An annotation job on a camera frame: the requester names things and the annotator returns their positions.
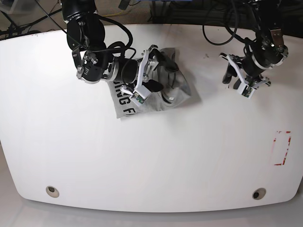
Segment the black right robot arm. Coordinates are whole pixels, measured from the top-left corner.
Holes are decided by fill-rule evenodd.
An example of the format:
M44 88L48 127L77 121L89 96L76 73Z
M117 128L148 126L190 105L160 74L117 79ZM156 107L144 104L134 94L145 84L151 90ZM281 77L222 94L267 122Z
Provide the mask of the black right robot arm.
M120 82L122 94L142 103L151 93L164 88L150 72L160 66L168 73L179 70L178 65L155 45L145 50L139 60L126 58L126 51L135 50L131 32L119 22L99 15L93 0L63 0L62 16L67 24L67 42L72 50L77 78L86 83ZM107 46L104 21L122 29L128 42L116 41Z

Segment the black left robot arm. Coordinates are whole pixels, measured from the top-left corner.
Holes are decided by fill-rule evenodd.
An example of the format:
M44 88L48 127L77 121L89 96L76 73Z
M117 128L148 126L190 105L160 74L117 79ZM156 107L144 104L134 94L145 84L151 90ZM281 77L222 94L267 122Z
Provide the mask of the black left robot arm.
M251 98L262 85L271 86L270 79L264 77L263 72L281 65L288 57L288 48L283 39L280 3L279 0L245 0L243 5L247 7L256 38L250 40L234 36L245 44L242 57L220 54L228 61L222 83L227 85L233 77L237 78L233 88L246 98Z

